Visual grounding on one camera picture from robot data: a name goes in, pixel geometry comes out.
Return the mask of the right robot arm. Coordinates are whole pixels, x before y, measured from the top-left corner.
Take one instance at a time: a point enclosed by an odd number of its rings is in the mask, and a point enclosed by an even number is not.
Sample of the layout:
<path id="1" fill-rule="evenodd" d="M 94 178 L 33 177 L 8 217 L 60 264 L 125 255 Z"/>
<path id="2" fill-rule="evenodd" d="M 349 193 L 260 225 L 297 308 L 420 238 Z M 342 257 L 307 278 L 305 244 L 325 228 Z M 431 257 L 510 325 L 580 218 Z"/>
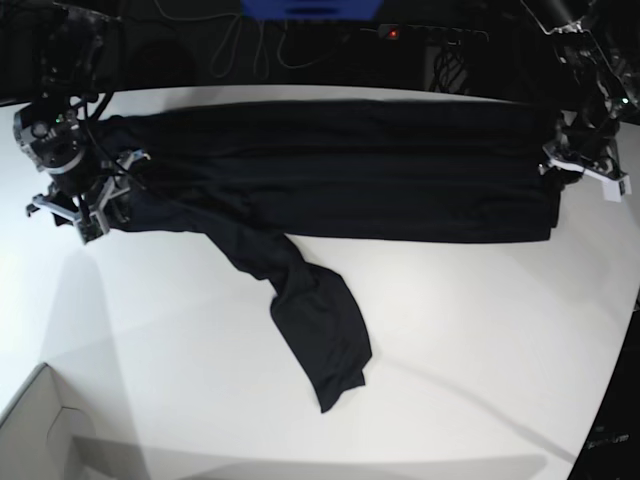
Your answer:
<path id="1" fill-rule="evenodd" d="M 52 180 L 33 197 L 27 215 L 47 211 L 68 224 L 83 242 L 124 223 L 121 201 L 135 182 L 130 168 L 146 158 L 142 150 L 110 153 L 95 130 L 115 87 L 100 87 L 97 67 L 110 31 L 125 53 L 125 1 L 57 1 L 54 26 L 40 54 L 40 91 L 14 115 L 17 146 Z"/>

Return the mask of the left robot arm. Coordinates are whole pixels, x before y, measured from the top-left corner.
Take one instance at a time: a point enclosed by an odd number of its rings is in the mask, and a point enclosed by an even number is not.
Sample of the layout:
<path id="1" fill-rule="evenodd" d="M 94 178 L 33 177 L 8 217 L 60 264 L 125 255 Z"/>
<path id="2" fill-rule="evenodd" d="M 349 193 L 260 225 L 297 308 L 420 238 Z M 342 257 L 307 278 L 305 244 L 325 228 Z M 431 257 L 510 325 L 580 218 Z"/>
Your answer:
<path id="1" fill-rule="evenodd" d="M 623 171 L 617 133 L 639 112 L 639 59 L 603 25 L 603 1 L 524 1 L 540 30 L 554 41 L 558 61 L 571 69 L 584 92 L 571 121 L 558 120 L 543 145 L 541 173 L 562 170 L 600 182 L 604 199 L 632 193 Z"/>

